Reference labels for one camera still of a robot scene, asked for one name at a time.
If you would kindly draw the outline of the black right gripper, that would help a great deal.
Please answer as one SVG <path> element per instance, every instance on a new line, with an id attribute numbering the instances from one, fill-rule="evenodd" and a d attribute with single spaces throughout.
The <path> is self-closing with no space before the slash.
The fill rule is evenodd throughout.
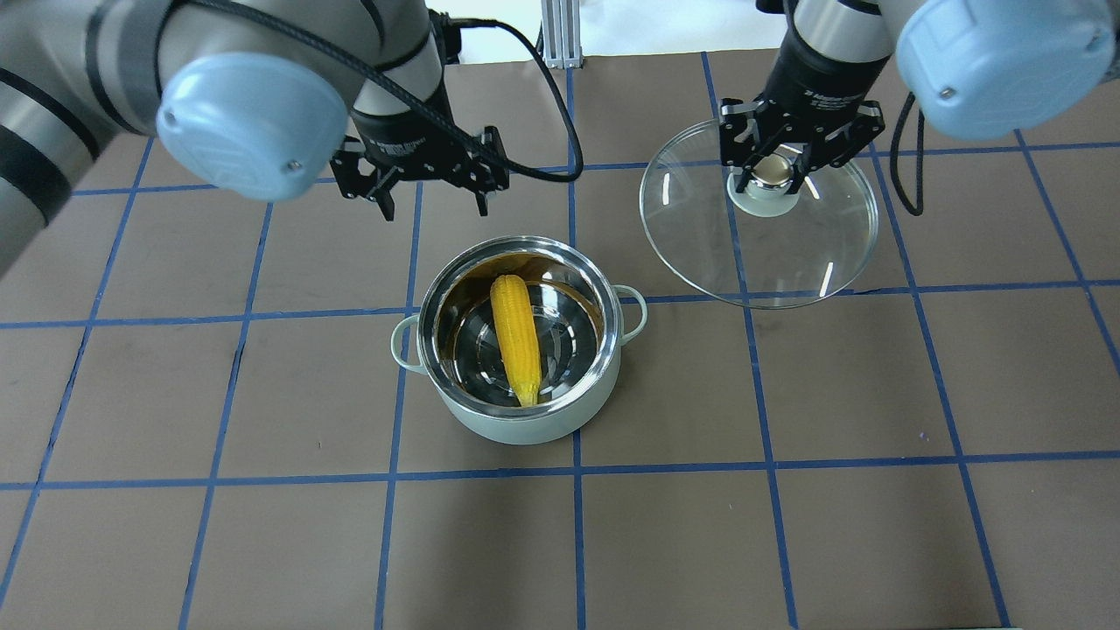
<path id="1" fill-rule="evenodd" d="M 774 189 L 763 163 L 781 143 L 791 151 L 791 196 L 809 176 L 864 151 L 886 127 L 879 103 L 866 98 L 885 63 L 829 59 L 801 36 L 785 36 L 760 95 L 720 102 L 717 143 L 721 163 L 738 168 L 732 191 Z"/>

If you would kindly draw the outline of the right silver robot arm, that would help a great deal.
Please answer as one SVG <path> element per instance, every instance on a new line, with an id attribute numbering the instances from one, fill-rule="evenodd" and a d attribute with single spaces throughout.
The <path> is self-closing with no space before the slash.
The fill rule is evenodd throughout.
<path id="1" fill-rule="evenodd" d="M 1067 111 L 1117 64 L 1116 1 L 759 1 L 787 20 L 749 102 L 724 99 L 717 147 L 732 200 L 793 196 L 886 128 L 869 92 L 888 61 L 909 106 L 967 141 Z"/>

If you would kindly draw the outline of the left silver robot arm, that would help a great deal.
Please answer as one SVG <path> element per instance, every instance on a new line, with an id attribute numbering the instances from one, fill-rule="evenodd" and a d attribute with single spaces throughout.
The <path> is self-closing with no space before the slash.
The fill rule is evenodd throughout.
<path id="1" fill-rule="evenodd" d="M 120 135 L 248 200 L 325 168 L 395 216 L 400 182 L 508 188 L 500 131 L 452 123 L 423 1 L 4 1 L 3 270 Z"/>

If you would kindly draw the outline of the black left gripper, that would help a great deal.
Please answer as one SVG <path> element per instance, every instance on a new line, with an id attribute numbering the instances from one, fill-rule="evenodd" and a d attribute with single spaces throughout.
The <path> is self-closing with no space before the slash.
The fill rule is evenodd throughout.
<path id="1" fill-rule="evenodd" d="M 344 136 L 332 156 L 340 191 L 375 203 L 388 221 L 396 217 L 392 188 L 402 182 L 444 180 L 472 191 L 480 217 L 488 195 L 508 189 L 508 168 L 484 161 L 452 135 L 417 113 L 368 115 L 351 111 L 357 136 Z"/>

